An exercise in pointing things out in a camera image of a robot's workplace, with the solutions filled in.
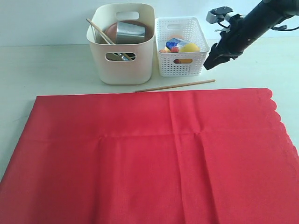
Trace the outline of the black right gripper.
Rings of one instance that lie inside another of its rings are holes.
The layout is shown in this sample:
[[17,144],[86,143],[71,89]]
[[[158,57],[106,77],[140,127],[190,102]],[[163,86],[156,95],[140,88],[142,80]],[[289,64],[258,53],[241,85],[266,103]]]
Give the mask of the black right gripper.
[[206,70],[238,57],[271,27],[270,9],[253,9],[245,17],[230,12],[224,18],[230,24],[229,31],[221,33],[220,42],[212,45],[203,64]]

